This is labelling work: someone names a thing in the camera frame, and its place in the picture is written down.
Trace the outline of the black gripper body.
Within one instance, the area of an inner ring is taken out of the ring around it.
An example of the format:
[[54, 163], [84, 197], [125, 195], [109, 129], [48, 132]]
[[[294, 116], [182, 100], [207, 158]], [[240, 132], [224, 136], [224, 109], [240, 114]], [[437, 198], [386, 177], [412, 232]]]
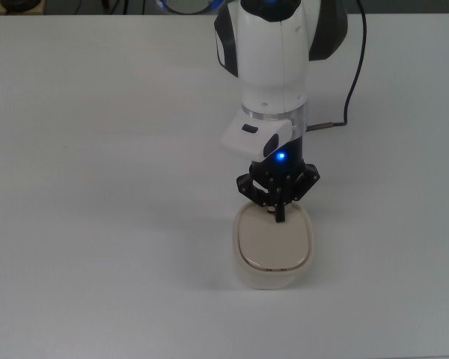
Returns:
[[249, 173], [254, 181], [267, 181], [288, 175], [298, 164], [303, 162], [303, 138], [287, 142], [269, 154], [262, 162], [252, 162]]

